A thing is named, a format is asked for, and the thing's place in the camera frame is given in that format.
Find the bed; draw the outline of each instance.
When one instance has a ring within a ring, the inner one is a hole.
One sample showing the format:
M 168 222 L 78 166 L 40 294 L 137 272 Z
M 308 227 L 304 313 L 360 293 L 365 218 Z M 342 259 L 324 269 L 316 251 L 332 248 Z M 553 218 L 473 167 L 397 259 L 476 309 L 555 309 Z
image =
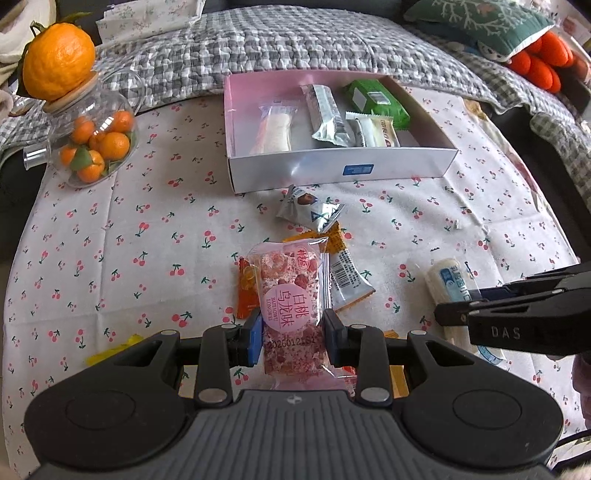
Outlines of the bed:
M 99 49 L 98 65 L 137 70 L 152 110 L 139 117 L 141 145 L 116 176 L 74 191 L 48 168 L 21 238 L 4 305 L 2 365 L 5 437 L 21 476 L 37 464 L 22 428 L 32 398 L 134 333 L 174 327 L 195 336 L 235 321 L 237 258 L 258 242 L 298 231 L 275 218 L 282 190 L 231 192 L 222 99 L 190 99 L 218 91 L 227 73 L 299 67 L 390 74 L 460 150 L 441 179 L 309 187 L 346 205 L 345 238 L 376 288 L 344 312 L 346 323 L 362 320 L 400 335 L 416 328 L 439 333 L 423 280 L 436 257 L 466 262 L 481 287 L 577 261 L 518 155 L 473 113 L 475 105 L 466 107 L 462 97 L 495 102 L 490 88 L 391 21 L 298 7 L 218 12 L 192 30 Z M 125 77 L 111 86 L 137 98 Z M 36 107 L 0 127 L 0 148 L 39 140 L 45 129 Z M 564 434 L 584 428 L 571 359 L 507 356 L 511 372 L 560 404 Z M 232 375 L 236 389 L 267 380 L 260 368 Z M 182 393 L 193 379 L 188 369 Z

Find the small metal piece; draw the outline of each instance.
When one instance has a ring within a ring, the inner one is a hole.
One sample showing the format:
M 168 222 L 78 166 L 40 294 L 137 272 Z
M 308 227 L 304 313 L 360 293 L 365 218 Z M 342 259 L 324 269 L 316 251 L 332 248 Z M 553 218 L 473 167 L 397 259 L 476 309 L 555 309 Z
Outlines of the small metal piece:
M 365 388 L 361 392 L 361 398 L 371 403 L 382 403 L 390 398 L 388 390 L 381 387 Z
M 228 394 L 221 388 L 206 388 L 199 392 L 199 400 L 204 403 L 221 403 L 228 397 Z

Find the snack package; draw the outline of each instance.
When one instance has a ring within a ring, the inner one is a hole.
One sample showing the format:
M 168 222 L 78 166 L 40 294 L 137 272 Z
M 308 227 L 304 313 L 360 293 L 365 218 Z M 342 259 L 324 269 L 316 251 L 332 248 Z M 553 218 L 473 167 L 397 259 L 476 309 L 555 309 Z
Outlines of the snack package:
M 261 107 L 261 123 L 251 155 L 288 152 L 291 150 L 291 121 L 297 107 L 271 105 Z
M 338 312 L 369 297 L 375 292 L 375 288 L 370 285 L 365 277 L 361 276 L 353 260 L 351 260 L 349 249 L 345 245 L 338 222 L 335 222 L 323 234 L 304 232 L 283 241 L 293 242 L 303 238 L 319 238 L 323 235 L 328 236 L 329 239 L 326 252 L 330 255 L 330 296 L 332 308 Z
M 350 147 L 351 138 L 336 106 L 335 98 L 326 85 L 302 85 L 306 97 L 312 128 L 312 138 L 331 142 L 340 147 Z
M 274 375 L 271 390 L 346 390 L 355 396 L 357 372 L 353 367 L 323 367 L 314 375 Z
M 310 192 L 291 185 L 279 207 L 277 216 L 322 233 L 336 222 L 342 210 L 342 204 L 321 202 Z
M 384 332 L 384 336 L 386 338 L 400 338 L 394 330 Z M 394 398 L 408 397 L 408 385 L 402 365 L 390 365 L 390 379 L 392 380 Z
M 238 308 L 236 318 L 245 320 L 259 306 L 255 269 L 244 257 L 238 260 Z
M 127 339 L 125 343 L 122 343 L 121 345 L 115 346 L 113 348 L 109 348 L 104 352 L 95 353 L 94 355 L 91 355 L 86 359 L 86 365 L 88 367 L 92 367 L 93 365 L 102 362 L 103 360 L 115 355 L 116 353 L 122 352 L 123 350 L 129 348 L 132 345 L 135 345 L 136 343 L 140 343 L 143 339 L 144 337 L 138 335 L 137 333 L 134 333 L 131 337 Z
M 479 300 L 480 291 L 470 271 L 462 268 L 455 258 L 436 262 L 425 275 L 425 281 L 435 304 Z M 472 345 L 467 326 L 443 327 L 445 340 L 480 358 L 507 369 L 507 359 L 500 348 Z
M 263 242 L 248 254 L 265 322 L 265 373 L 316 374 L 327 364 L 320 319 L 321 252 L 326 238 Z
M 347 112 L 345 118 L 355 134 L 356 147 L 399 147 L 392 118 Z
M 346 88 L 349 99 L 360 113 L 389 116 L 394 128 L 408 128 L 410 115 L 378 79 L 354 80 Z

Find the white bar snack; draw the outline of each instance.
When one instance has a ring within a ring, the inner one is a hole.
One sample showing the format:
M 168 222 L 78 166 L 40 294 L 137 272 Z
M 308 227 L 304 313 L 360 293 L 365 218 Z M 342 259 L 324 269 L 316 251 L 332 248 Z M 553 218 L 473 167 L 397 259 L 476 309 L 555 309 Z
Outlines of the white bar snack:
M 331 142 L 339 147 L 350 147 L 353 142 L 340 116 L 335 98 L 326 85 L 302 85 L 301 90 L 306 96 L 310 111 L 310 119 L 314 133 L 312 138 L 323 142 Z
M 295 106 L 262 106 L 262 118 L 251 155 L 289 152 L 291 150 L 291 121 L 296 114 Z
M 471 301 L 472 295 L 466 285 L 467 278 L 455 258 L 446 258 L 435 263 L 425 275 L 425 281 L 435 304 L 455 301 Z M 467 326 L 443 327 L 445 340 L 455 346 L 479 356 L 503 369 L 508 368 L 507 359 L 500 348 L 472 345 Z
M 356 147 L 400 146 L 391 117 L 346 112 L 345 118 L 355 134 Z

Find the blue label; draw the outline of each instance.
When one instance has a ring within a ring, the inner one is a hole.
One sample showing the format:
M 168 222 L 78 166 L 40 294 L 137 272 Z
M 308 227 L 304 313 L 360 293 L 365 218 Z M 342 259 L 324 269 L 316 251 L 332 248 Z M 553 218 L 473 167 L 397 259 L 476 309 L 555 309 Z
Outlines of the blue label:
M 470 301 L 470 293 L 462 278 L 462 273 L 457 267 L 442 268 L 439 271 L 439 276 L 443 280 L 443 284 L 449 295 L 449 301 Z
M 373 164 L 345 165 L 343 175 L 369 175 L 373 169 Z
M 478 351 L 480 352 L 484 360 L 486 360 L 487 362 L 492 363 L 493 365 L 498 365 L 503 361 L 502 358 L 493 355 L 493 353 L 485 346 L 477 345 L 477 347 Z

